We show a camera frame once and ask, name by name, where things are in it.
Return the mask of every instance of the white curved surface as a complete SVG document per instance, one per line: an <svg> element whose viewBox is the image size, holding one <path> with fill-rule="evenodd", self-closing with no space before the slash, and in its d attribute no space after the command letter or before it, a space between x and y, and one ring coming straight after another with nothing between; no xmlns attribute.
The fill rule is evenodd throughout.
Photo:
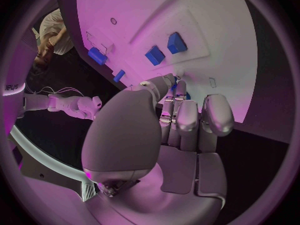
<svg viewBox="0 0 300 225"><path fill-rule="evenodd" d="M84 46L107 53L106 65L113 75L125 71L126 86L184 69L199 112L207 95L222 94L235 121L244 121L258 64L245 0L77 0L77 11ZM174 32L188 50L172 55L167 44ZM165 55L157 66L145 57L154 45Z"/></svg>
<svg viewBox="0 0 300 225"><path fill-rule="evenodd" d="M13 126L10 134L16 140L16 142L35 160L46 166L47 168L64 175L68 178L81 181L86 184L91 184L92 182L87 178L83 171L70 167L58 160L50 157L42 150L37 148L32 142L30 142L16 127Z"/></svg>

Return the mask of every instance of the circular hole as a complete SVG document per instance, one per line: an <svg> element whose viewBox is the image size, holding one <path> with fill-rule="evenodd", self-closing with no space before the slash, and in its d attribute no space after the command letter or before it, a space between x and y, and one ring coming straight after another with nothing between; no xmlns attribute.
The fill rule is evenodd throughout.
<svg viewBox="0 0 300 225"><path fill-rule="evenodd" d="M112 23L113 25L116 25L116 24L117 24L117 20L114 19L113 17L110 19L110 21L111 21L111 23Z"/></svg>

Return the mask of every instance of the person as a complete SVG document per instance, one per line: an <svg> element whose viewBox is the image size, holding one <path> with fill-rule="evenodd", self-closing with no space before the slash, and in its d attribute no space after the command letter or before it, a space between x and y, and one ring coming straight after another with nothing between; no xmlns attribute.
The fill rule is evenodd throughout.
<svg viewBox="0 0 300 225"><path fill-rule="evenodd" d="M34 59L31 73L39 75L45 72L53 53L63 55L74 45L67 32L60 9L49 13L39 27L40 45Z"/></svg>

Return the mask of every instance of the white shirt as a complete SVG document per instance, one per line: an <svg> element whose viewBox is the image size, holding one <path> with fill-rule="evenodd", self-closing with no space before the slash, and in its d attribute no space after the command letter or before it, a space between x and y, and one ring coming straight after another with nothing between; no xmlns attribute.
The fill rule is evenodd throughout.
<svg viewBox="0 0 300 225"><path fill-rule="evenodd" d="M65 24L60 9L57 9L49 13L41 22L39 27L40 39L48 33L59 33ZM68 34L68 31L61 40L54 46L54 53L58 55L63 55L67 53L71 48L73 48L73 42Z"/></svg>

